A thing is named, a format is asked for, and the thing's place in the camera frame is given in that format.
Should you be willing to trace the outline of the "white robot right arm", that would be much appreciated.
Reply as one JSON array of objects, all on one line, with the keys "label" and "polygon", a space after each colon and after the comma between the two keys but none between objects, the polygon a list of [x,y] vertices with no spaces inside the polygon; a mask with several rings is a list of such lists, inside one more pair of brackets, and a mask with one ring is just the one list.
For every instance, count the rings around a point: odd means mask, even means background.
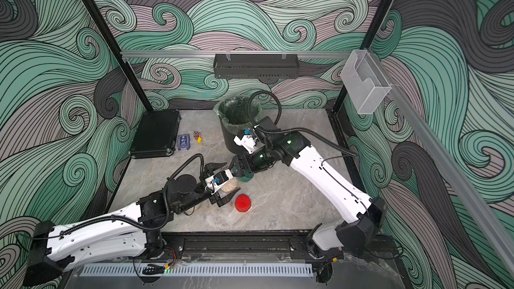
[{"label": "white robot right arm", "polygon": [[362,256],[368,250],[384,222],[387,211],[384,199],[371,197],[348,182],[299,132],[257,137],[244,131],[233,141],[245,150],[230,165],[234,176],[255,174],[281,162],[310,181],[336,208],[340,222],[321,224],[311,232],[311,255],[322,256],[329,250],[342,248]]}]

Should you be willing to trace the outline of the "red jar lid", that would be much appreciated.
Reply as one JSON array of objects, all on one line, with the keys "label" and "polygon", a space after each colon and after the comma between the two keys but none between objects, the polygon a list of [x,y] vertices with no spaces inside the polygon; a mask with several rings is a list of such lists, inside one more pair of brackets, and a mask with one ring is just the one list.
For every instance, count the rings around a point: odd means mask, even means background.
[{"label": "red jar lid", "polygon": [[236,198],[234,205],[238,212],[245,213],[252,207],[252,202],[249,196],[242,194]]}]

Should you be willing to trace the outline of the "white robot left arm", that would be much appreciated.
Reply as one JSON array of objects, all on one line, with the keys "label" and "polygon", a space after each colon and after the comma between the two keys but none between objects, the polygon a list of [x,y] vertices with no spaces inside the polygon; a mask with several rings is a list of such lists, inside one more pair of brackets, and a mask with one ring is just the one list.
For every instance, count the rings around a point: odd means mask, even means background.
[{"label": "white robot left arm", "polygon": [[45,284],[68,270],[111,258],[161,258],[167,246],[162,228],[207,199],[223,206],[234,194],[220,197],[218,192],[238,175],[234,167],[208,163],[199,179],[176,173],[163,189],[109,214],[69,225],[37,224],[23,285]]}]

